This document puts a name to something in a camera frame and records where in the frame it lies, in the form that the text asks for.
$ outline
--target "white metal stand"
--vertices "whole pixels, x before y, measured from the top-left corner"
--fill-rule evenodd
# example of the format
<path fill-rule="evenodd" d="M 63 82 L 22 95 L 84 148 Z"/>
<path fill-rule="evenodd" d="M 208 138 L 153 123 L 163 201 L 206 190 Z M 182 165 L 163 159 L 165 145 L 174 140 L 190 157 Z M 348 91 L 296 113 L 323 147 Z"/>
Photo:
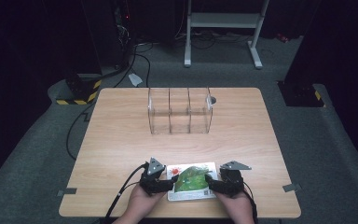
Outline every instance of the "white metal stand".
<path fill-rule="evenodd" d="M 255 45 L 260 35 L 260 30 L 266 16 L 269 0 L 265 0 L 260 13 L 192 13 L 191 0 L 188 0 L 185 67 L 191 66 L 191 27 L 224 27 L 224 28 L 254 28 L 255 34 L 252 41 L 248 41 L 255 67 L 263 67 L 258 57 Z"/>

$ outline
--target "gray carpet floor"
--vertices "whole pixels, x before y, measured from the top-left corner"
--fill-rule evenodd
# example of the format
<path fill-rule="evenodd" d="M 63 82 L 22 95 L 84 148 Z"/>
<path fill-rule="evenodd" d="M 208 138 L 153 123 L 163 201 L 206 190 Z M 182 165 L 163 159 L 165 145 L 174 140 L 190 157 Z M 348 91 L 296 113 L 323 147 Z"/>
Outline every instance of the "gray carpet floor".
<path fill-rule="evenodd" d="M 211 47 L 210 41 L 193 41 L 190 68 L 183 66 L 183 42 L 176 47 L 139 46 L 138 54 L 150 62 L 148 87 L 257 87 L 263 94 L 289 175 L 302 187 L 296 192 L 302 211 L 299 218 L 261 218 L 260 223 L 358 223 L 358 153 L 325 87 L 314 86 L 325 102 L 325 107 L 315 108 L 286 106 L 277 86 L 278 80 L 284 80 L 301 38 L 285 44 L 259 39 L 262 70 L 253 65 L 245 47 L 246 36 L 231 41 L 234 39 L 237 37 L 219 38 Z M 139 87 L 146 87 L 147 70 L 146 59 L 137 56 L 132 72 L 144 81 Z M 123 75 L 104 79 L 101 89 L 114 87 Z M 61 217 L 58 212 L 62 197 L 57 194 L 66 188 L 75 164 L 66 152 L 66 137 L 76 117 L 87 107 L 56 105 L 55 98 L 63 86 L 60 81 L 49 89 L 51 107 L 23 136 L 0 170 L 0 223 L 90 224 L 97 219 Z M 134 88 L 127 77 L 118 87 Z M 69 148 L 75 156 L 87 126 L 82 117 L 69 135 Z"/>

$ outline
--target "human hand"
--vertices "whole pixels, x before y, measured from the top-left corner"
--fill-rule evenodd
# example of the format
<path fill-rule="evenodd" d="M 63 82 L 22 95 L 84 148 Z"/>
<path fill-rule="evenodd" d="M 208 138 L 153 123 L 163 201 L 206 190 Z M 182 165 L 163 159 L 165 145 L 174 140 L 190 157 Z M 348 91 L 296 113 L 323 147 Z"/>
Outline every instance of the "human hand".
<path fill-rule="evenodd" d="M 251 202 L 244 192 L 240 192 L 232 198 L 216 191 L 213 193 L 225 206 L 228 215 L 235 224 L 255 224 Z"/>
<path fill-rule="evenodd" d="M 127 209 L 114 223 L 135 224 L 146 217 L 167 192 L 148 195 L 138 184 L 133 188 Z"/>

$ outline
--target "transparent divider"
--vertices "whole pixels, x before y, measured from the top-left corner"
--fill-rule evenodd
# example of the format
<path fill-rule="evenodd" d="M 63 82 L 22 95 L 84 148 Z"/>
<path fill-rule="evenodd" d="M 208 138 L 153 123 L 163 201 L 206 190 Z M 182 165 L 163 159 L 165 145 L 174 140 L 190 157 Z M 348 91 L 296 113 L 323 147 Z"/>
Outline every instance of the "transparent divider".
<path fill-rule="evenodd" d="M 152 134 L 208 133 L 213 107 L 208 88 L 150 88 Z"/>

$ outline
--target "table top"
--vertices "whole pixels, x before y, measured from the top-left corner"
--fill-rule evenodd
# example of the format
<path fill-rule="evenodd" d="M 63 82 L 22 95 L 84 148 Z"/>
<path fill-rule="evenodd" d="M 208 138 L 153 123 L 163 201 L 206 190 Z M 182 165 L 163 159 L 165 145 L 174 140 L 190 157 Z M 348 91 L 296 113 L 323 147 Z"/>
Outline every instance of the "table top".
<path fill-rule="evenodd" d="M 104 217 L 128 176 L 151 157 L 165 165 L 238 161 L 259 217 L 299 217 L 301 210 L 259 89 L 210 88 L 216 98 L 209 133 L 151 134 L 148 89 L 103 89 L 98 97 L 60 207 L 64 217 Z M 139 171 L 129 183 L 139 181 Z M 160 179 L 165 179 L 165 172 Z M 132 187 L 112 212 L 126 209 Z M 217 199 L 169 202 L 149 217 L 227 217 Z"/>

